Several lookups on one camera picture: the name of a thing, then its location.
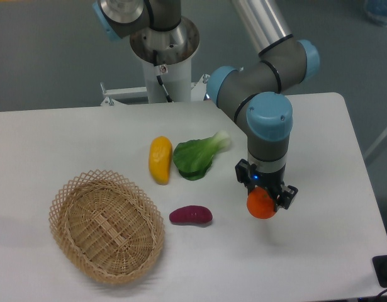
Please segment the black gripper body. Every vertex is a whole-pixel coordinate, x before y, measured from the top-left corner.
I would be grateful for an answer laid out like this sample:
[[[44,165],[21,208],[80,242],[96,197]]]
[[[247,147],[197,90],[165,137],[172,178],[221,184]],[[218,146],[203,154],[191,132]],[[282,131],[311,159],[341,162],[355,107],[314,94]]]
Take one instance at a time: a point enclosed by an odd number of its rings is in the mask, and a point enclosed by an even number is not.
[[[245,187],[248,192],[251,192],[256,186],[263,189],[280,188],[280,185],[283,183],[285,164],[278,161],[247,161],[245,164],[247,166]]]

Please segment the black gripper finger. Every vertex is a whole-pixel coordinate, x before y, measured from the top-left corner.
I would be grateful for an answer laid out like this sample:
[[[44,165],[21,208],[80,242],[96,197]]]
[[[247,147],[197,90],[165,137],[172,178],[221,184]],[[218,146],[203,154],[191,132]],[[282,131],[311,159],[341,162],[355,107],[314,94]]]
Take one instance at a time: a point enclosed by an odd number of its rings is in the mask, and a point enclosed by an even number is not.
[[[279,194],[274,202],[274,209],[279,210],[281,208],[287,210],[292,202],[294,201],[296,195],[298,193],[298,189],[294,186],[285,184],[280,185]]]
[[[247,189],[250,184],[250,165],[245,159],[240,159],[240,161],[235,165],[235,173],[237,181],[243,184]]]

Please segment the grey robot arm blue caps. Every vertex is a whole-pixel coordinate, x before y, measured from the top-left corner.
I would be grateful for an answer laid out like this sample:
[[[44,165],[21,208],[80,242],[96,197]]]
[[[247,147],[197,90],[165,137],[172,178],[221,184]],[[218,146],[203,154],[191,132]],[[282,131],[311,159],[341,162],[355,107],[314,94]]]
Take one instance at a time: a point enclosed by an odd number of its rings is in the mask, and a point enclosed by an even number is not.
[[[284,183],[293,109],[283,91],[315,75],[317,49],[293,37],[274,1],[234,1],[259,61],[247,70],[224,66],[206,84],[209,98],[246,135],[248,156],[235,167],[248,191],[263,188],[276,210],[288,209],[297,189]],[[129,38],[142,63],[150,103],[188,102],[191,60],[199,47],[196,25],[179,1],[95,1],[111,40]]]

